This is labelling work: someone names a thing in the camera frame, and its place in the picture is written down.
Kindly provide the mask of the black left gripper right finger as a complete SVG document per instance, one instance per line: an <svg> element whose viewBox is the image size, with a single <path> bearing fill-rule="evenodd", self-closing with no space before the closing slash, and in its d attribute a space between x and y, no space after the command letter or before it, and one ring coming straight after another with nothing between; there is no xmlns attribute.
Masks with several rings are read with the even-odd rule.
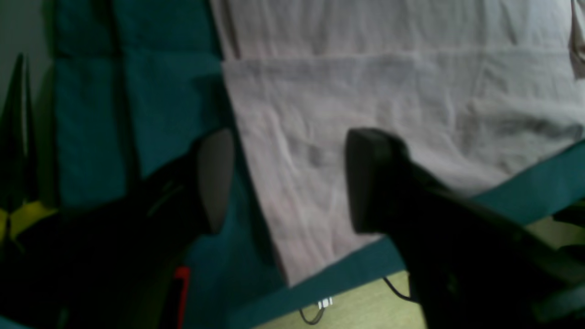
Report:
<svg viewBox="0 0 585 329"><path fill-rule="evenodd" d="M584 263L451 191L398 137L349 129L345 177L353 229L393 241L429 329L584 327Z"/></svg>

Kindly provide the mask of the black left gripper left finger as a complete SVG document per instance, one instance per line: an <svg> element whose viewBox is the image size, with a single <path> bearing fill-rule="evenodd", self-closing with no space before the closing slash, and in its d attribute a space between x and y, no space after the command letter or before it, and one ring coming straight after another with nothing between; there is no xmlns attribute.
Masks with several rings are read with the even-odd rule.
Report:
<svg viewBox="0 0 585 329"><path fill-rule="evenodd" d="M186 154L127 196L71 221L27 230L1 262L1 316L34 329L156 329L184 252L225 222L235 163L232 132Z"/></svg>

